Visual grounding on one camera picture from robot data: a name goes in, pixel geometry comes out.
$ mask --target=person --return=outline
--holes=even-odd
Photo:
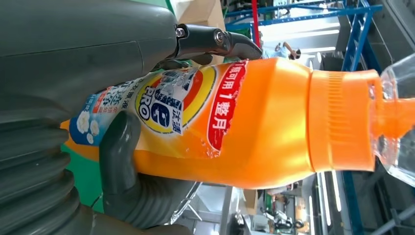
[[[271,58],[271,57],[282,57],[287,58],[290,60],[296,60],[301,57],[301,50],[293,50],[291,46],[284,42],[281,46],[281,43],[279,43],[274,51],[264,51],[263,58]]]

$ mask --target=blue metal rack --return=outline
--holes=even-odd
[[[360,61],[363,46],[365,45],[369,27],[374,12],[382,9],[381,5],[370,6],[366,0],[358,1],[357,8],[366,9],[365,12],[348,14],[351,22],[351,33],[343,61],[343,71],[355,71]]]
[[[326,17],[338,17],[338,16],[348,16],[351,24],[351,33],[350,38],[347,44],[345,59],[343,61],[342,70],[343,71],[355,71],[360,61],[360,56],[364,47],[367,49],[367,35],[369,27],[372,21],[372,16],[374,12],[380,11],[382,9],[381,5],[370,6],[367,0],[359,0],[357,7],[347,6],[346,0],[342,0],[343,8],[322,8],[315,5],[321,3],[335,2],[334,0],[313,0],[313,1],[302,1],[299,3],[282,5],[282,6],[273,6],[273,7],[262,7],[258,9],[258,13],[272,12],[279,9],[290,9],[290,8],[303,8],[311,10],[320,10],[321,13],[299,16],[293,18],[283,18],[283,19],[274,19],[259,21],[258,25],[272,25],[279,23],[295,22],[295,21],[304,21],[312,19],[320,19]],[[249,18],[252,16],[252,11],[244,10],[239,12],[230,12],[226,17],[232,16],[243,16],[241,19],[237,19],[231,23],[226,24],[226,29],[228,31],[240,30],[245,28],[250,28],[253,31],[252,23],[237,23],[241,20]]]

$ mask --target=green surface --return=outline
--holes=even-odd
[[[269,194],[265,193],[265,210],[267,211],[272,211],[273,207],[272,207],[272,196],[270,196]]]
[[[169,0],[134,0],[138,2],[154,4],[162,6],[173,11]],[[91,206],[95,199],[100,197],[102,193],[101,176],[99,173],[98,162],[93,162],[83,158],[71,151],[66,146],[62,146],[62,151],[70,154],[70,164],[67,167],[75,176],[75,186],[79,191],[81,203],[86,206]],[[97,212],[104,212],[102,205],[102,198],[99,199],[93,209]]]

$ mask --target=gray robotic hand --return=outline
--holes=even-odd
[[[7,205],[0,234],[136,234],[80,205],[64,170],[68,133],[60,123],[90,94],[157,67],[261,57],[242,35],[178,24],[169,10],[131,0],[0,0],[0,32],[0,202]],[[139,132],[138,120],[120,113],[100,146],[100,167],[106,214],[147,229],[177,218],[198,183],[137,175],[131,154]]]

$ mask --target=bolt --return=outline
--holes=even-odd
[[[182,28],[176,28],[176,36],[178,38],[182,38],[182,37],[186,36],[185,30],[182,29]]]
[[[215,32],[213,38],[215,39],[216,44],[220,45],[223,43],[223,33],[221,31]]]

